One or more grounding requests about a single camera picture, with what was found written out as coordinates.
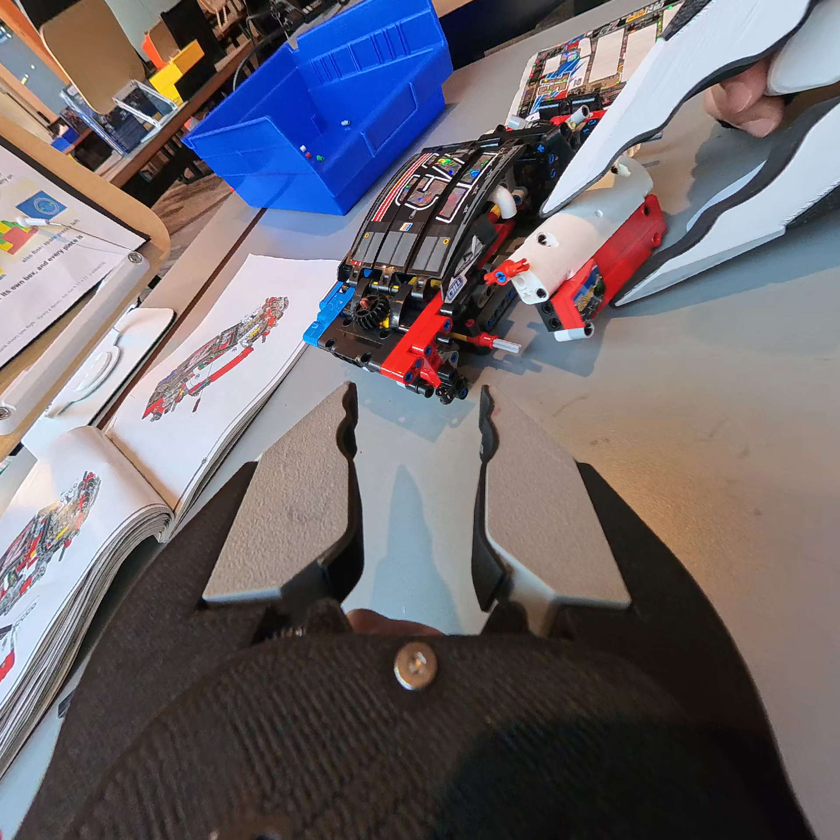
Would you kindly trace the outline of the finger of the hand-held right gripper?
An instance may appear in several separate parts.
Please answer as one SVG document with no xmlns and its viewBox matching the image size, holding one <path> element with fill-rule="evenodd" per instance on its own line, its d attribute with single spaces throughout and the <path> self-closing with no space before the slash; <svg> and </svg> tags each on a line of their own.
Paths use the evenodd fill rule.
<svg viewBox="0 0 840 840">
<path fill-rule="evenodd" d="M 649 139 L 698 92 L 738 75 L 785 42 L 813 1 L 684 2 L 541 207 L 549 217 Z"/>
<path fill-rule="evenodd" d="M 775 138 L 766 161 L 736 192 L 710 204 L 686 234 L 652 257 L 616 294 L 616 308 L 719 266 L 813 216 L 838 189 L 839 99 L 805 110 Z"/>
</svg>

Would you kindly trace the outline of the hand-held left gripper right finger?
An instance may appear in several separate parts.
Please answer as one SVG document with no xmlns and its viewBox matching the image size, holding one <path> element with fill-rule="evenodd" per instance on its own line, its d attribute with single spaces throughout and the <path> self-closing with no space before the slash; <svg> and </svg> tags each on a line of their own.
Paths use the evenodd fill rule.
<svg viewBox="0 0 840 840">
<path fill-rule="evenodd" d="M 479 400 L 471 554 L 479 608 L 520 604 L 547 634 L 563 606 L 626 610 L 631 596 L 573 456 L 500 389 Z"/>
</svg>

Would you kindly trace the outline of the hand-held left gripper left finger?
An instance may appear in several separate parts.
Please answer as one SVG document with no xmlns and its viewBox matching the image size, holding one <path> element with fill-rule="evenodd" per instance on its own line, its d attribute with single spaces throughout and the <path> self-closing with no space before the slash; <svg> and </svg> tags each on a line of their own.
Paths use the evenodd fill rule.
<svg viewBox="0 0 840 840">
<path fill-rule="evenodd" d="M 299 614 L 343 602 L 364 569 L 356 385 L 341 384 L 260 457 L 203 594 Z"/>
</svg>

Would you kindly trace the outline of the red white brick side panel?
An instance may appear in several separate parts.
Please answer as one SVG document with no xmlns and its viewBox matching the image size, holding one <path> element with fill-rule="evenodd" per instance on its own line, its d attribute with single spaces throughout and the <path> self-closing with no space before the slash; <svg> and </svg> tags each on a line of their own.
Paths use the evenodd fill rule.
<svg viewBox="0 0 840 840">
<path fill-rule="evenodd" d="M 590 337 L 595 316 L 661 244 L 667 226 L 645 168 L 620 155 L 608 173 L 547 218 L 485 274 L 515 287 L 554 338 Z"/>
</svg>

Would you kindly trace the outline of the instruction booklet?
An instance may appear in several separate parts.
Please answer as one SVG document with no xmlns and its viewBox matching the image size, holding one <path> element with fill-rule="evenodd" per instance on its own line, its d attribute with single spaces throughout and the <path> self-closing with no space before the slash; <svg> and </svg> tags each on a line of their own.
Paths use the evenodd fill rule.
<svg viewBox="0 0 840 840">
<path fill-rule="evenodd" d="M 53 702 L 122 562 L 168 539 L 297 361 L 338 262 L 250 255 L 192 333 L 38 457 L 1 520 L 1 771 Z"/>
</svg>

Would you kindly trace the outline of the toy brick car model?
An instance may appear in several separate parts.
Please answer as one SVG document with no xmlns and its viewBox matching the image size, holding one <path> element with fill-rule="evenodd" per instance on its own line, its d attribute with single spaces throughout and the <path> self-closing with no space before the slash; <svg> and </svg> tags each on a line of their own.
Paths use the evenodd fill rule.
<svg viewBox="0 0 840 840">
<path fill-rule="evenodd" d="M 494 350 L 518 299 L 486 275 L 542 221 L 539 208 L 604 113 L 498 125 L 413 156 L 371 206 L 304 341 L 442 404 L 465 399 L 460 352 Z"/>
</svg>

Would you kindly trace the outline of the person's right hand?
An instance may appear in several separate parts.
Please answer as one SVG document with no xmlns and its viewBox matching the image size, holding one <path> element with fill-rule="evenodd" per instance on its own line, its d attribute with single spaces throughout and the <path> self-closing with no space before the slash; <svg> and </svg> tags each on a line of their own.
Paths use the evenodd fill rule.
<svg viewBox="0 0 840 840">
<path fill-rule="evenodd" d="M 785 102 L 766 94 L 770 58 L 704 93 L 706 111 L 720 123 L 763 138 L 782 123 Z"/>
</svg>

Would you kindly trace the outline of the sticker sheet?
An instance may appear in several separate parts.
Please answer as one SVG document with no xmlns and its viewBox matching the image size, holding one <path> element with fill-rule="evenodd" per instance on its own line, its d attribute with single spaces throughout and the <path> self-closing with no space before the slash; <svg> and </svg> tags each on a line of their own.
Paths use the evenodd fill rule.
<svg viewBox="0 0 840 840">
<path fill-rule="evenodd" d="M 519 130 L 538 121 L 570 123 L 587 136 L 682 6 L 657 1 L 534 54 L 507 126 Z"/>
</svg>

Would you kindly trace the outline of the printed instruction sheet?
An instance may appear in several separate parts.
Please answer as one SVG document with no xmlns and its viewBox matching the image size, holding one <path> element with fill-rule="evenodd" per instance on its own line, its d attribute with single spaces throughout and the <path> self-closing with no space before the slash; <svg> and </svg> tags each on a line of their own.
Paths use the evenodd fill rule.
<svg viewBox="0 0 840 840">
<path fill-rule="evenodd" d="M 146 241 L 3 141 L 1 365 Z"/>
</svg>

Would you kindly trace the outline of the wooden document stand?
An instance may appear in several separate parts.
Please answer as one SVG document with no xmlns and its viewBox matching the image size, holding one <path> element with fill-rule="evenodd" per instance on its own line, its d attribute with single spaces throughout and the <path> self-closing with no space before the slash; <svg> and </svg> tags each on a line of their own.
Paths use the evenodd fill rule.
<svg viewBox="0 0 840 840">
<path fill-rule="evenodd" d="M 48 403 L 152 279 L 170 250 L 162 221 L 145 205 L 86 170 L 32 133 L 2 118 L 2 142 L 22 152 L 72 193 L 147 237 L 21 353 L 2 365 L 2 457 L 9 455 Z"/>
<path fill-rule="evenodd" d="M 145 66 L 104 1 L 79 1 L 41 25 L 49 53 L 94 111 L 107 114 Z"/>
</svg>

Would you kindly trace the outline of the blue plastic bin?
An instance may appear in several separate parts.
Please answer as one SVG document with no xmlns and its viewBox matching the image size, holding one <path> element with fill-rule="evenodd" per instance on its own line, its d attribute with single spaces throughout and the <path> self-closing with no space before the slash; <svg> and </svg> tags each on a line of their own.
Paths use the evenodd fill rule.
<svg viewBox="0 0 840 840">
<path fill-rule="evenodd" d="M 284 45 L 184 142 L 252 207 L 346 214 L 445 107 L 428 1 L 366 1 Z"/>
</svg>

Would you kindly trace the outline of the yellow plastic bin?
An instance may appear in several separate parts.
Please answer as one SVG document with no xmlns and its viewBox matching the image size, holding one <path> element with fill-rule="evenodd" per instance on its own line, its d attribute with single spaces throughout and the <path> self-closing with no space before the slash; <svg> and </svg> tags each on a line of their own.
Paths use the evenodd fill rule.
<svg viewBox="0 0 840 840">
<path fill-rule="evenodd" d="M 179 93 L 176 83 L 182 81 L 187 72 L 201 62 L 203 58 L 203 48 L 195 39 L 158 69 L 149 78 L 149 83 L 164 98 L 180 106 L 183 104 L 183 96 Z"/>
</svg>

